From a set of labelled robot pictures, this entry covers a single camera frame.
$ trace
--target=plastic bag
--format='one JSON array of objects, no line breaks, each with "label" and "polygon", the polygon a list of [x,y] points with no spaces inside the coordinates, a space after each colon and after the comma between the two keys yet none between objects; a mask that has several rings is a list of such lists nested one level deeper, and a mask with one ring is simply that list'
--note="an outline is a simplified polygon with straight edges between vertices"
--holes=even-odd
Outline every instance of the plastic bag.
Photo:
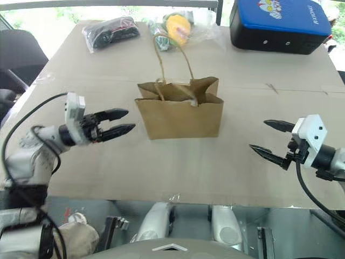
[{"label": "plastic bag", "polygon": [[128,16],[85,27],[82,34],[85,37],[90,53],[93,53],[95,50],[103,49],[111,43],[136,37],[139,35],[139,30],[133,18]]},{"label": "plastic bag", "polygon": [[216,24],[216,13],[210,10],[178,11],[147,21],[151,34],[168,35],[174,40],[158,36],[156,44],[160,51],[171,51],[180,46],[196,44],[212,39],[226,50],[225,40]]}]

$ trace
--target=yellow object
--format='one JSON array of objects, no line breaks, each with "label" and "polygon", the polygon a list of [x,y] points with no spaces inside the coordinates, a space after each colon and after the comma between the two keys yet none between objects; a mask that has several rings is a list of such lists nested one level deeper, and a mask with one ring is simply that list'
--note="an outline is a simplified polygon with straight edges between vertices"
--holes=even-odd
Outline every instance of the yellow object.
[{"label": "yellow object", "polygon": [[171,15],[166,21],[168,35],[174,39],[180,46],[186,44],[190,35],[190,23],[182,15]]}]

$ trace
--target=bag handle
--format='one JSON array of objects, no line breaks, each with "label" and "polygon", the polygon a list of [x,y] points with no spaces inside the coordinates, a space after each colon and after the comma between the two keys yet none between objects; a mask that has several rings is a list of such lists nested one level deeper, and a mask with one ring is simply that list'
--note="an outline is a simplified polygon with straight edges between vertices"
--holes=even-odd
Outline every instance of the bag handle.
[{"label": "bag handle", "polygon": [[[190,64],[189,64],[189,60],[186,56],[186,54],[184,53],[184,51],[182,50],[181,46],[179,45],[179,43],[177,43],[174,39],[172,39],[170,36],[167,36],[167,35],[164,35],[164,34],[161,34],[161,33],[158,33],[158,34],[155,34],[153,36],[153,44],[155,46],[155,51],[156,51],[156,54],[157,54],[157,57],[158,57],[158,60],[160,61],[160,67],[161,67],[161,70],[162,70],[162,75],[163,75],[163,83],[166,84],[167,81],[165,80],[165,76],[164,76],[164,68],[163,68],[163,61],[162,61],[162,57],[158,51],[158,48],[157,48],[157,44],[156,44],[156,38],[159,37],[159,36],[162,36],[162,37],[166,37],[172,41],[175,42],[176,46],[181,50],[186,62],[187,62],[187,65],[188,65],[188,69],[189,69],[189,72],[190,72],[190,75],[192,77],[192,79],[194,80],[194,75],[193,75],[193,72],[192,72],[192,69],[190,67]],[[158,79],[156,80],[156,83],[154,84],[155,88],[156,88],[156,91],[158,93],[158,95],[160,96],[161,100],[165,101],[165,98],[164,98],[164,95],[162,94],[161,90],[159,89],[158,85]],[[183,85],[177,85],[177,84],[172,84],[172,86],[174,86],[175,88],[181,90],[183,93],[185,93],[186,95],[188,95],[189,97],[191,97],[193,99],[193,101],[195,102],[196,106],[198,105],[198,100],[195,96],[195,94],[189,90],[188,88],[186,88],[185,86]]]}]

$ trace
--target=paper bag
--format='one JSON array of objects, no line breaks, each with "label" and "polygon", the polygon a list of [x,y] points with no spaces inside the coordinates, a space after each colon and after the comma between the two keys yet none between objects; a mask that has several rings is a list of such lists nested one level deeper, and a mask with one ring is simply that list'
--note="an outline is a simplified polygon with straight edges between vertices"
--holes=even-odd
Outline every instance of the paper bag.
[{"label": "paper bag", "polygon": [[189,61],[181,49],[191,74],[189,84],[163,81],[138,84],[143,98],[135,102],[150,139],[217,137],[223,113],[223,100],[216,97],[219,79],[194,79]]}]

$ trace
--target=blue lid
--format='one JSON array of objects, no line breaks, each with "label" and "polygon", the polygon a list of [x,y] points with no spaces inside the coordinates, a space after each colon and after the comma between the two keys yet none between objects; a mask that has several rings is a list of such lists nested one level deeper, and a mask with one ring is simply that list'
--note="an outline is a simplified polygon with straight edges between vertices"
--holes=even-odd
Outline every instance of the blue lid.
[{"label": "blue lid", "polygon": [[237,0],[242,24],[249,29],[331,34],[322,7],[311,0]]}]

